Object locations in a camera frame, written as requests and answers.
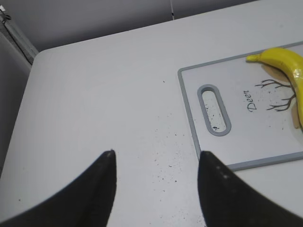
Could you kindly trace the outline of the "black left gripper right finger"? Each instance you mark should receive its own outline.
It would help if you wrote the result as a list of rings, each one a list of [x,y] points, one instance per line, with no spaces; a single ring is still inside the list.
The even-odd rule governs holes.
[[[301,227],[302,217],[240,179],[212,152],[199,159],[199,200],[208,227]]]

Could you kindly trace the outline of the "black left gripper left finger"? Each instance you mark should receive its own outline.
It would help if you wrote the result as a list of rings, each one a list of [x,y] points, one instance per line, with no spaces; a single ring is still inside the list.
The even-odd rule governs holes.
[[[116,195],[116,153],[103,152],[82,174],[2,227],[105,227]]]

